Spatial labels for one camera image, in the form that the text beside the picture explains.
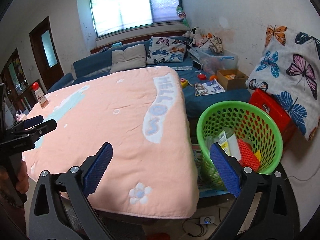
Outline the left hand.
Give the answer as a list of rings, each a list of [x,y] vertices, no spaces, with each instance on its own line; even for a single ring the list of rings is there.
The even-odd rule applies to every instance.
[[[21,167],[17,175],[18,182],[16,183],[16,190],[24,194],[29,190],[29,176],[27,174],[27,165],[25,161],[21,161]],[[5,182],[9,180],[9,176],[5,168],[1,167],[1,186],[5,186]]]

